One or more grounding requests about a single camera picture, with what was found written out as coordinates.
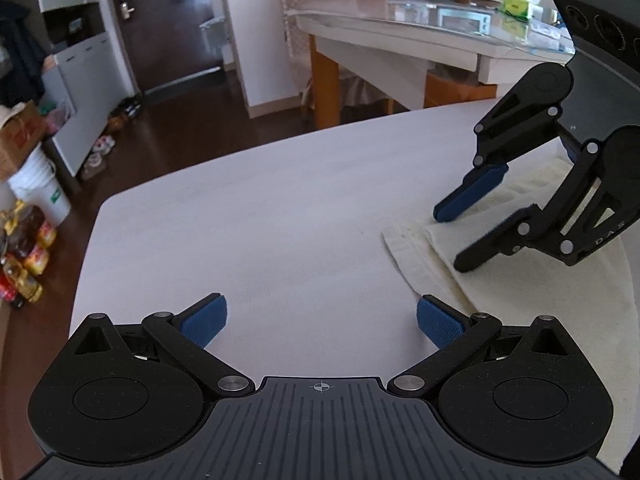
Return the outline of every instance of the table surface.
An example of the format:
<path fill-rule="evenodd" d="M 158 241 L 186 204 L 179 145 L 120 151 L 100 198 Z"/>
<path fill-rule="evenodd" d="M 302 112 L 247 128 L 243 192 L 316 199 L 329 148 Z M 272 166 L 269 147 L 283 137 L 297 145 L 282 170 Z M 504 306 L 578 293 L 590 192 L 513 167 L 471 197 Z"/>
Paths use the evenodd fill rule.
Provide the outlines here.
<path fill-rule="evenodd" d="M 564 54 L 567 60 L 574 54 L 571 40 L 542 36 L 527 23 L 481 6 L 415 0 L 325 0 L 299 6 L 289 13 L 426 28 L 497 46 L 509 46 L 528 54 Z"/>
<path fill-rule="evenodd" d="M 348 124 L 219 158 L 102 206 L 71 330 L 92 312 L 117 324 L 226 295 L 207 348 L 265 376 L 389 380 L 434 347 L 417 297 L 382 241 L 425 218 L 471 168 L 472 128 L 494 101 Z M 532 170 L 556 148 L 512 165 Z M 437 294 L 437 283 L 434 293 Z"/>

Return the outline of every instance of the door handle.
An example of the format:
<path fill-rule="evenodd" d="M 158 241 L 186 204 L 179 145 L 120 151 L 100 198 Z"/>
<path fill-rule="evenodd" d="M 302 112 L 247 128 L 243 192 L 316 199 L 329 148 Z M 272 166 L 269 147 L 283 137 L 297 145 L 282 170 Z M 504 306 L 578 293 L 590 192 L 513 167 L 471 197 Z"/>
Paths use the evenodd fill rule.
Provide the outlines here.
<path fill-rule="evenodd" d="M 123 20 L 129 20 L 131 18 L 131 13 L 136 10 L 135 7 L 129 7 L 128 2 L 122 2 L 120 4 L 120 14 L 122 15 Z"/>

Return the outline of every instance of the jacket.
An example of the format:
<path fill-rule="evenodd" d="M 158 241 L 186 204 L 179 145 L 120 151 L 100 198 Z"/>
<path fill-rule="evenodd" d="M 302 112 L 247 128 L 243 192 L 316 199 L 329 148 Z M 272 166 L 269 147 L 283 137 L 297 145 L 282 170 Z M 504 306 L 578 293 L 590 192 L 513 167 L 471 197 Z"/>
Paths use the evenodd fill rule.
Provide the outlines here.
<path fill-rule="evenodd" d="M 47 54 L 24 25 L 30 12 L 26 7 L 0 0 L 0 36 L 14 65 L 0 79 L 0 104 L 8 107 L 30 100 L 37 102 L 44 94 L 42 64 Z"/>

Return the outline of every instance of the wooden table leg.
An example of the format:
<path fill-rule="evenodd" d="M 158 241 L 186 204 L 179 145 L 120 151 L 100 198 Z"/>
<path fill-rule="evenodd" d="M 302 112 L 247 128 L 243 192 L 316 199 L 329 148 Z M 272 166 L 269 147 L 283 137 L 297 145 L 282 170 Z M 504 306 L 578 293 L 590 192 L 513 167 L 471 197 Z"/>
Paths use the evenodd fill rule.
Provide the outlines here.
<path fill-rule="evenodd" d="M 316 50 L 316 37 L 309 37 L 313 71 L 316 128 L 323 130 L 340 124 L 340 74 L 338 64 Z"/>

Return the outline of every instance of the glass table top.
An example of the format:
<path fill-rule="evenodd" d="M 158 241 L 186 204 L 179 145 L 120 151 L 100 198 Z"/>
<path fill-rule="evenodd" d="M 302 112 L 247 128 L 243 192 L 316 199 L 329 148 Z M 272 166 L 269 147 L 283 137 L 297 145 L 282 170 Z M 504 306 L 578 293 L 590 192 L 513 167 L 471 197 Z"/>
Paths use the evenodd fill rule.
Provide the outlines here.
<path fill-rule="evenodd" d="M 532 54 L 540 50 L 567 56 L 574 54 L 573 42 L 561 36 L 560 29 L 540 22 L 520 22 L 481 6 L 420 0 L 326 0 L 299 6 L 289 14 L 398 23 L 508 45 Z"/>

